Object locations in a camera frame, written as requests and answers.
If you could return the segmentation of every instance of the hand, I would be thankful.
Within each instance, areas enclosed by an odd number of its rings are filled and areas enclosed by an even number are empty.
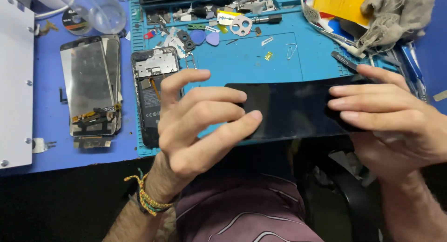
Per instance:
[[[410,94],[405,79],[359,65],[359,74],[384,84],[335,86],[328,107],[350,125],[355,154],[379,179],[396,182],[419,168],[447,161],[447,116]]]
[[[178,91],[189,82],[206,81],[208,70],[185,69],[161,83],[159,146],[145,182],[147,193],[169,202],[197,175],[219,162],[238,142],[260,125],[260,111],[245,111],[235,103],[247,94],[227,87],[196,87],[180,101]],[[213,124],[225,123],[202,138],[197,135]]]

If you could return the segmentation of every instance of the green clothespin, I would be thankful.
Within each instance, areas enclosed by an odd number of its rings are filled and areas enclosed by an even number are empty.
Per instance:
[[[204,24],[188,24],[188,30],[194,30],[194,29],[204,30],[205,25]]]

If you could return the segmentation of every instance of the blue silicone repair mat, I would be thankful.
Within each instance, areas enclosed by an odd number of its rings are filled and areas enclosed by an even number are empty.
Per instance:
[[[229,30],[226,34],[219,33],[220,43],[217,46],[209,45],[206,42],[200,46],[196,46],[192,52],[197,68],[209,69],[211,71],[211,78],[204,82],[186,85],[184,87],[185,93],[197,86],[225,86],[227,83],[297,82],[352,75],[345,66],[331,56],[332,51],[342,53],[345,57],[357,64],[370,63],[367,58],[361,60],[351,56],[337,43],[316,32],[305,20],[301,12],[299,0],[273,1],[279,10],[265,12],[261,17],[280,13],[282,14],[282,22],[274,25],[267,23],[253,24],[252,29],[260,27],[262,31],[260,36],[257,37],[254,32],[250,32],[247,36],[240,37]],[[154,26],[147,25],[144,10],[141,15],[142,21],[137,20],[139,9],[139,1],[131,0],[132,52],[149,50],[154,48],[160,41],[165,41],[165,38],[161,37],[160,34],[152,39],[143,38],[143,34],[147,33],[149,29],[153,29]],[[252,18],[255,15],[248,13],[245,16]],[[191,22],[171,21],[166,27],[176,27],[187,31],[187,24],[193,23],[208,25],[208,20],[199,19]],[[273,37],[273,41],[262,46],[261,42],[269,37]],[[227,45],[227,43],[234,39],[238,40]],[[286,55],[289,47],[291,47],[290,54],[294,50],[295,45],[286,44],[297,45],[297,49],[290,60],[287,59]],[[273,54],[270,60],[265,59],[265,55],[268,52]],[[179,63],[181,68],[186,68],[185,60],[180,59]],[[188,65],[191,68],[192,62],[188,62]],[[375,60],[375,65],[394,69],[392,66],[379,60]],[[138,155],[141,157],[156,155],[159,151],[158,149],[148,149],[142,143],[140,120],[136,106],[135,110],[138,118],[136,121]],[[201,135],[210,133],[217,126],[210,126]]]

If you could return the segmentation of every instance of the screwdriver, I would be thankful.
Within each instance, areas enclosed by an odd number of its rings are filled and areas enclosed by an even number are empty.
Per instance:
[[[264,23],[264,22],[267,22],[269,24],[279,23],[279,22],[282,21],[282,15],[281,14],[275,14],[275,15],[270,15],[268,17],[264,17],[264,18],[255,18],[252,21],[255,24],[257,24],[257,23]]]

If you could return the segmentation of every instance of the metal screw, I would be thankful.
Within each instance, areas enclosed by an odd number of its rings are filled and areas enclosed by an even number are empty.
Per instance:
[[[10,4],[14,4],[14,0],[7,0]]]

